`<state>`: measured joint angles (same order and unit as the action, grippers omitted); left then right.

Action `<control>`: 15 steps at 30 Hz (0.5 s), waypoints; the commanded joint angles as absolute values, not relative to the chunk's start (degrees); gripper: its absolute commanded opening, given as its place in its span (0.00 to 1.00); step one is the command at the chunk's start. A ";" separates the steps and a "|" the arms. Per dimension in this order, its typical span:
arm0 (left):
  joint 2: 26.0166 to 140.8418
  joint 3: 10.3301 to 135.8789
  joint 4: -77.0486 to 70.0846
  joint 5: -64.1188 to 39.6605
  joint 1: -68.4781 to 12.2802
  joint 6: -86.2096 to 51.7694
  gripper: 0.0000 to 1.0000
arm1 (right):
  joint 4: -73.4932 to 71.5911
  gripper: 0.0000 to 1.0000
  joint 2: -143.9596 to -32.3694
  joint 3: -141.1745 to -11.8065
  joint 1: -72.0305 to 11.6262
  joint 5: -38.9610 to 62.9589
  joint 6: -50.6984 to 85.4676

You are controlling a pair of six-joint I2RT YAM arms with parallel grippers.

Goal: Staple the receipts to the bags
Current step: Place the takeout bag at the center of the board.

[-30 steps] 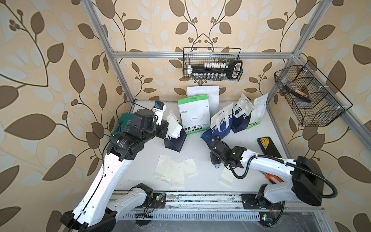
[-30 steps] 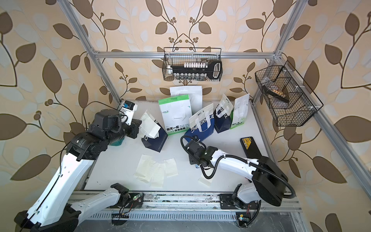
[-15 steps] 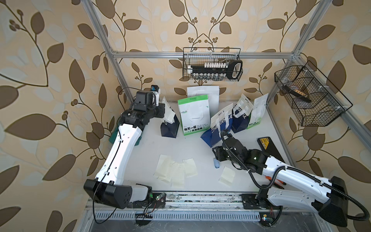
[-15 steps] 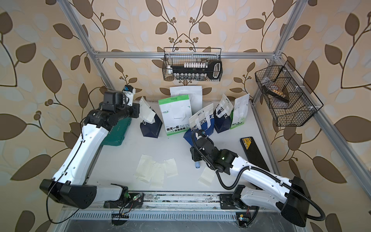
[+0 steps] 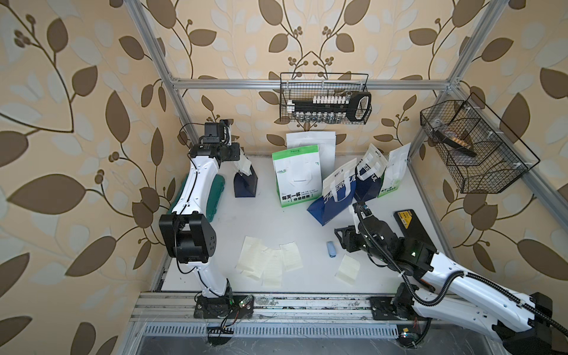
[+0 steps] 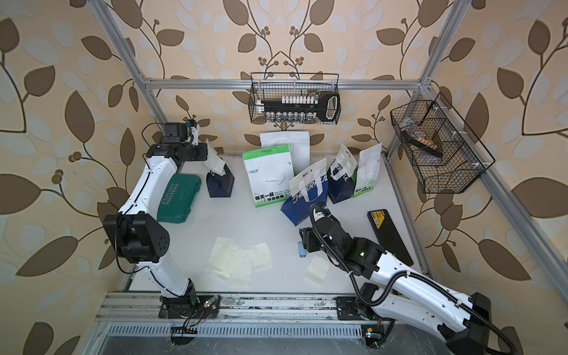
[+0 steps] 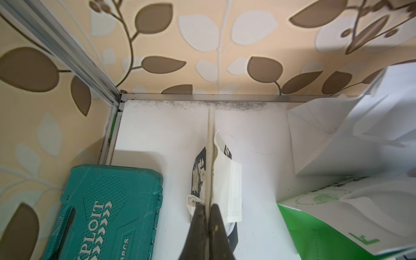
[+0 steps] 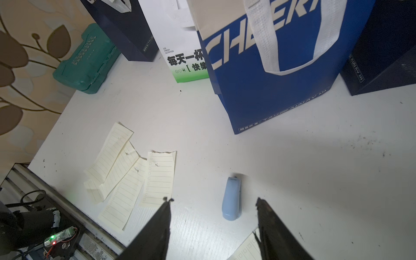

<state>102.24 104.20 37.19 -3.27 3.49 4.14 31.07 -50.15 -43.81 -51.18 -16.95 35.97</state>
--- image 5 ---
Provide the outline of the light blue stapler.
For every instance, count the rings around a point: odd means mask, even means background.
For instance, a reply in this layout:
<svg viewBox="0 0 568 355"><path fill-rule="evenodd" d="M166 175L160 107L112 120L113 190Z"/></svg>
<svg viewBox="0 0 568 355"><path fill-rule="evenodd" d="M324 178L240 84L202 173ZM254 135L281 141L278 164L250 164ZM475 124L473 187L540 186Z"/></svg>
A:
<svg viewBox="0 0 568 355"><path fill-rule="evenodd" d="M326 243L326 248L327 248L327 252L328 252L328 256L330 258L335 258L337 257L337 250L334 246L334 242L333 241L328 241Z"/></svg>

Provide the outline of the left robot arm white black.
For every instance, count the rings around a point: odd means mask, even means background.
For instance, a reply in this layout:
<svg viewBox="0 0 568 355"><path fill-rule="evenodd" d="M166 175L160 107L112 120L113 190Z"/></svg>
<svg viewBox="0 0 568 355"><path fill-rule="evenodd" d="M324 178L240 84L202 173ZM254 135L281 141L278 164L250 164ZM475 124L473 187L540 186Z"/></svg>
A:
<svg viewBox="0 0 568 355"><path fill-rule="evenodd" d="M212 261L217 235L206 216L220 165L240 158L241 148L232 142L230 126L228 120L204 124L204 134L189 151L190 170L179 199L158 224L179 272L195 275L201 295L209 299L232 296L228 279Z"/></svg>

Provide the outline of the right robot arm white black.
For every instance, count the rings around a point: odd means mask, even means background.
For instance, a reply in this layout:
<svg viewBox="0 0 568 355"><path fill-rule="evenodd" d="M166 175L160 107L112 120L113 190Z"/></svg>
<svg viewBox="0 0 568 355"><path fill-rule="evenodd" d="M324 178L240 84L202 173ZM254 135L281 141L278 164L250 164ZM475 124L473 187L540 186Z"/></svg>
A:
<svg viewBox="0 0 568 355"><path fill-rule="evenodd" d="M549 297L512 291L451 260L433 245L412 209L393 214L402 236L366 204L350 210L354 224L334 231L344 250L362 251L402 279L395 295L370 298L373 318L426 322L416 339L401 336L402 346L420 344L438 319L499 341L510 354L557 354L553 331L566 336L567 329L553 319Z"/></svg>

